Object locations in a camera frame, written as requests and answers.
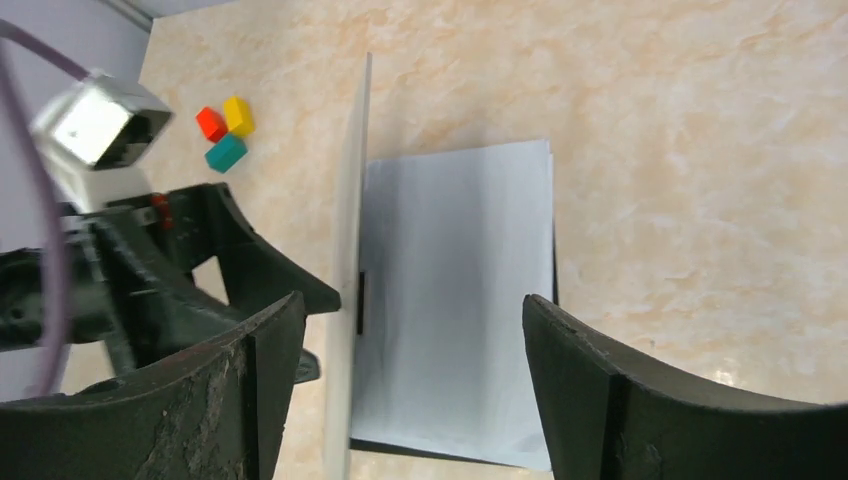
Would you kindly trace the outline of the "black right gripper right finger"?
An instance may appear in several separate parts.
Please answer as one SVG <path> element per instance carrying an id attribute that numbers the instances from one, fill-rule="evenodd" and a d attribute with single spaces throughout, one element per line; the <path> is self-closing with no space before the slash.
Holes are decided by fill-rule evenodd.
<path id="1" fill-rule="evenodd" d="M 558 479 L 843 479 L 847 408 L 730 387 L 524 299 L 526 356 Z"/>

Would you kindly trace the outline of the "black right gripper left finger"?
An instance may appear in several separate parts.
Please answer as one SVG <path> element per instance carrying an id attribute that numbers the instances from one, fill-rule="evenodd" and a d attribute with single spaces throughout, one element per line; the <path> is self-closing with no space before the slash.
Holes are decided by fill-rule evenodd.
<path id="1" fill-rule="evenodd" d="M 270 479 L 306 314 L 292 293 L 229 331 L 75 395 L 1 407 L 5 479 Z"/>

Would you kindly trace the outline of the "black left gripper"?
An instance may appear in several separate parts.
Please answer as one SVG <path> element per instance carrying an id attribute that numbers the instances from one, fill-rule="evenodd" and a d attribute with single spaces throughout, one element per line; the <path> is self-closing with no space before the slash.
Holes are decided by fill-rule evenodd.
<path id="1" fill-rule="evenodd" d="M 167 284 L 141 269 L 143 259 L 171 259 L 192 272 L 218 261 L 229 305 L 250 316 L 294 291 L 308 315 L 340 309 L 339 293 L 275 249 L 249 224 L 224 183 L 164 195 L 169 215 L 151 207 L 71 214 L 70 326 L 67 342 L 102 342 L 116 371 L 150 365 L 199 341 L 191 311 Z M 1 350 L 35 347 L 44 332 L 44 252 L 1 255 Z"/>

